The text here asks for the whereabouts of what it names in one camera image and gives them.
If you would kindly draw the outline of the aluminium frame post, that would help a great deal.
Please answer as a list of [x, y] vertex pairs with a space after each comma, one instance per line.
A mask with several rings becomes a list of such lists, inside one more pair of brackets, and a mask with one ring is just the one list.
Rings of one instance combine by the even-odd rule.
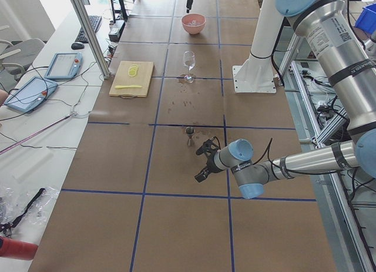
[[104, 79], [108, 79], [110, 76], [109, 68], [105, 61], [105, 57], [103, 56], [96, 34], [94, 30], [92, 29], [91, 23], [89, 21], [88, 13], [86, 11], [83, 0], [70, 0], [70, 1], [76, 12], [79, 22], [84, 30], [84, 33], [88, 39], [89, 46], [95, 57], [95, 61], [98, 64], [101, 74]]

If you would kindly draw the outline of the blue storage bin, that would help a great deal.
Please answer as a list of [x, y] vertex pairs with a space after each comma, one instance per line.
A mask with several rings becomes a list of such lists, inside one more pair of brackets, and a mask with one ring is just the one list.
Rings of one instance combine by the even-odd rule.
[[375, 4], [363, 7], [362, 13], [355, 22], [355, 27], [368, 33], [375, 31]]

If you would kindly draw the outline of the clear ice cubes pile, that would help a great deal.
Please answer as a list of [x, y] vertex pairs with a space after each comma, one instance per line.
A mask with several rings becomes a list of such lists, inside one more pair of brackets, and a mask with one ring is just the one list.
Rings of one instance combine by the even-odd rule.
[[190, 26], [190, 27], [198, 27], [198, 26], [200, 26], [201, 24], [202, 24], [202, 23], [201, 23], [200, 21], [195, 20], [195, 19], [190, 20], [190, 21], [188, 21], [188, 22], [186, 23], [186, 25], [187, 25], [187, 26]]

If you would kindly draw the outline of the upper teach pendant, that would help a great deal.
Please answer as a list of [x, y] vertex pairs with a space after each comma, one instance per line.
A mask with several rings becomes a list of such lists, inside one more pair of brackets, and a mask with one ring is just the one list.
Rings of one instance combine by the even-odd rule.
[[73, 79], [82, 64], [83, 56], [78, 53], [56, 53], [45, 73], [45, 78], [55, 81]]

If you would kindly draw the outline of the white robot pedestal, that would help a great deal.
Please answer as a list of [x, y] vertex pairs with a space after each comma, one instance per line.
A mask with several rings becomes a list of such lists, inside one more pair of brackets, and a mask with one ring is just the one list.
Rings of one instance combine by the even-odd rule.
[[272, 54], [282, 23], [276, 0], [263, 0], [249, 58], [233, 66], [236, 93], [276, 93]]

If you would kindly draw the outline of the black computer mouse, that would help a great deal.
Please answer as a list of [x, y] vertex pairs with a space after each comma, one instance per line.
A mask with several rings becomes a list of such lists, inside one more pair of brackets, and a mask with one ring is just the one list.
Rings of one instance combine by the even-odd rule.
[[84, 48], [85, 48], [85, 44], [82, 43], [82, 42], [74, 42], [73, 44], [71, 44], [72, 50], [80, 50], [80, 49], [84, 49]]

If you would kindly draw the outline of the yellow plastic knife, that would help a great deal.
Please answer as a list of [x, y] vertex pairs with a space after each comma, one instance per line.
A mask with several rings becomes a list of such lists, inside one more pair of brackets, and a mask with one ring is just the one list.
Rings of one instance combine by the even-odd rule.
[[142, 85], [116, 85], [115, 89], [141, 89]]

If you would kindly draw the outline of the red fire extinguisher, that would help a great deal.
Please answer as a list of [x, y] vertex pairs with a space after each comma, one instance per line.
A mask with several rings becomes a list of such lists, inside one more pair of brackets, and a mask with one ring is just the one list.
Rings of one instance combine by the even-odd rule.
[[1, 237], [1, 257], [17, 260], [33, 260], [38, 245]]

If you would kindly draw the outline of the teach pendant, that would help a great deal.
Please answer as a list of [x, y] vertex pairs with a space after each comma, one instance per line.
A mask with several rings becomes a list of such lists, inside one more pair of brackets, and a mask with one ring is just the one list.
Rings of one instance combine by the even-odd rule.
[[45, 78], [55, 81], [73, 79], [82, 64], [83, 56], [78, 53], [56, 53], [45, 73]]
[[56, 91], [58, 84], [50, 79], [34, 76], [16, 92], [10, 94], [4, 105], [22, 113], [29, 113]]

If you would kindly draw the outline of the yellow lemon slices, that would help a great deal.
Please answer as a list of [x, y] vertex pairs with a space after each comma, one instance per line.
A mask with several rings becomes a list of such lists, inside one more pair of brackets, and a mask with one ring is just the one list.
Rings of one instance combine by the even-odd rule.
[[136, 63], [133, 63], [129, 66], [127, 74], [129, 77], [134, 78], [137, 76], [138, 70], [139, 70], [139, 65]]

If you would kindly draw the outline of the pink bowl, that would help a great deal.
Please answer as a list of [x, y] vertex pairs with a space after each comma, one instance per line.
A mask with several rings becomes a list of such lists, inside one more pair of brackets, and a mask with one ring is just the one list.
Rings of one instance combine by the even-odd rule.
[[206, 25], [206, 18], [201, 14], [186, 14], [181, 18], [183, 29], [191, 35], [200, 33]]

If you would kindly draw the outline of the long grabber stick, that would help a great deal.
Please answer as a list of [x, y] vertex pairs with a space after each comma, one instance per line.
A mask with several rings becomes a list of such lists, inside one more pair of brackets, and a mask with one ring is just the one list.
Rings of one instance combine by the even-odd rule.
[[27, 142], [27, 141], [33, 139], [33, 138], [36, 137], [37, 135], [40, 135], [41, 133], [43, 133], [44, 131], [48, 130], [49, 128], [51, 128], [51, 127], [53, 127], [53, 126], [55, 126], [55, 125], [58, 125], [58, 124], [62, 123], [63, 121], [66, 121], [66, 120], [71, 119], [71, 118], [85, 118], [85, 117], [88, 117], [88, 116], [90, 115], [91, 112], [92, 112], [91, 110], [88, 111], [88, 112], [85, 113], [85, 114], [80, 114], [80, 113], [78, 113], [78, 112], [71, 112], [70, 114], [66, 115], [65, 117], [63, 117], [63, 118], [61, 118], [61, 119], [59, 119], [59, 120], [57, 120], [57, 121], [51, 123], [50, 125], [47, 125], [47, 126], [43, 127], [43, 128], [40, 129], [39, 131], [37, 131], [37, 132], [35, 132], [35, 133], [33, 133], [33, 134], [31, 134], [31, 135], [29, 135], [29, 136], [23, 138], [22, 140], [16, 141], [16, 142], [13, 143], [12, 145], [10, 145], [10, 146], [8, 146], [8, 147], [2, 149], [1, 152], [0, 152], [0, 154], [1, 154], [1, 155], [5, 154], [6, 152], [8, 152], [8, 151], [10, 151], [10, 150], [12, 150], [12, 149], [14, 149], [14, 148], [16, 148], [17, 146], [20, 146], [21, 144], [23, 144], [23, 143], [25, 143], [25, 142]]

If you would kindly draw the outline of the clear wine glass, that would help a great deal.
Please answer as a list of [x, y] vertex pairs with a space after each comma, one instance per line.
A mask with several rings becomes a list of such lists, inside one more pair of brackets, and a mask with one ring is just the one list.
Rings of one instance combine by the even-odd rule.
[[187, 83], [193, 83], [194, 79], [190, 71], [194, 68], [196, 64], [195, 54], [192, 51], [185, 51], [183, 54], [183, 64], [187, 68], [187, 74], [184, 76], [184, 79]]

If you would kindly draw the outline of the metal jigger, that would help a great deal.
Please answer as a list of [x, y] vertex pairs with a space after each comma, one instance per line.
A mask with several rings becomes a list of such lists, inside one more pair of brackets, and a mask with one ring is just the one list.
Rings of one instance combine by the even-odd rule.
[[185, 133], [187, 134], [187, 137], [188, 137], [188, 140], [187, 140], [188, 147], [193, 146], [194, 145], [193, 135], [195, 133], [194, 127], [189, 126], [185, 128]]

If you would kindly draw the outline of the lower teach pendant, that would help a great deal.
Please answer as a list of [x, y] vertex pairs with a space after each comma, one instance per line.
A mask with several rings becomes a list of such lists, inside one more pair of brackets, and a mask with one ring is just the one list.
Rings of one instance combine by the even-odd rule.
[[50, 79], [34, 76], [16, 92], [10, 94], [4, 105], [22, 113], [29, 113], [56, 91], [58, 84]]

